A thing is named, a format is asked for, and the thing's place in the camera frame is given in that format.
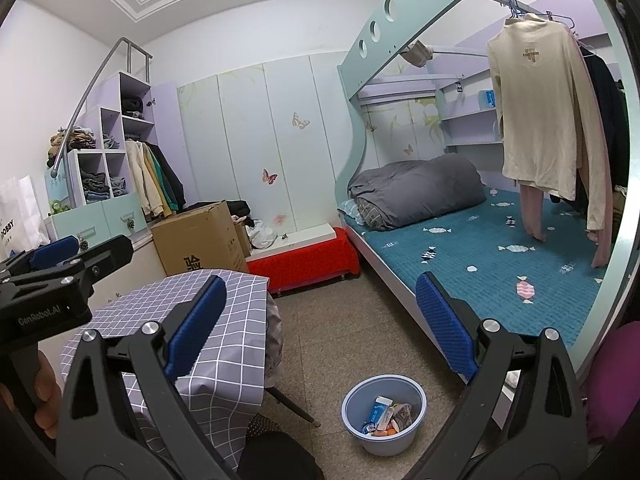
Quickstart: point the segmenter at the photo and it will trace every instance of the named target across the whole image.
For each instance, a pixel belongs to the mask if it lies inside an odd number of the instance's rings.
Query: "gray tablecloth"
[[[232,270],[196,270],[146,285],[94,313],[61,355],[66,377],[80,336],[87,328],[103,337],[134,333],[145,321],[162,320],[172,307],[191,300],[217,274],[226,283],[226,307],[191,373],[176,389],[213,446],[238,467],[249,421],[260,409],[264,392],[264,353],[268,279]],[[151,449],[166,452],[132,374],[123,374],[129,400]]]

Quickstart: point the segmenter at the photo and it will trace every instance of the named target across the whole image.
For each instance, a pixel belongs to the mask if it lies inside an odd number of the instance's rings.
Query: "drawer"
[[[102,208],[112,237],[117,235],[130,236],[146,228],[145,216],[142,213],[137,193],[105,200],[102,202]],[[130,229],[131,220],[133,220],[133,226]]]
[[[56,230],[56,239],[75,236],[94,247],[111,238],[102,204],[88,204],[50,217]]]

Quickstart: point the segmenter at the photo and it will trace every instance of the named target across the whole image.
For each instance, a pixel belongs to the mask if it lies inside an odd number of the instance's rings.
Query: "cardboard box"
[[[198,269],[249,272],[226,202],[169,218],[151,232],[168,276]]]
[[[238,241],[242,247],[242,254],[244,254],[244,257],[246,258],[251,256],[251,240],[249,240],[249,235],[246,233],[244,222],[236,224],[236,234],[238,235]]]

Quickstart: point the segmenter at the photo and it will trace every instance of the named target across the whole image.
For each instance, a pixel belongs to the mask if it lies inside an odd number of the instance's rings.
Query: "human hand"
[[[40,361],[40,370],[36,374],[33,386],[36,395],[43,403],[38,408],[34,418],[36,424],[44,430],[49,438],[56,438],[58,436],[58,418],[60,417],[62,392],[56,383],[56,374],[49,360],[39,350],[38,359]],[[9,407],[9,410],[13,411],[15,409],[14,398],[4,384],[0,384],[0,397]]]

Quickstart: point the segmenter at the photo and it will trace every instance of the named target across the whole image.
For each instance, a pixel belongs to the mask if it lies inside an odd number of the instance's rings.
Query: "red butterfly decal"
[[[268,182],[270,185],[276,181],[276,174],[270,175],[267,170],[262,170],[262,181]]]

